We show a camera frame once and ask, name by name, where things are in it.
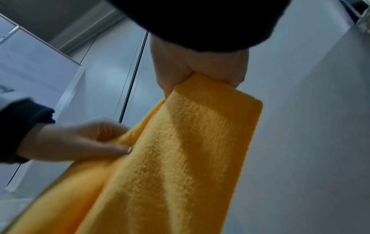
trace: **dark sleeve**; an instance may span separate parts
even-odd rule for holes
[[[238,51],[265,41],[290,1],[217,4],[110,0],[129,18],[163,40],[210,52]]]
[[[16,155],[24,136],[37,123],[54,123],[54,110],[30,99],[15,101],[0,111],[2,150],[0,163],[25,163],[28,160]]]

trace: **human hand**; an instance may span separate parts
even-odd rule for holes
[[[110,121],[70,126],[37,124],[19,144],[17,155],[50,162],[118,158],[128,154],[130,147],[107,142],[127,131],[127,127]]]
[[[247,73],[249,50],[230,53],[197,52],[151,36],[157,83],[168,97],[176,84],[201,73],[237,87]]]

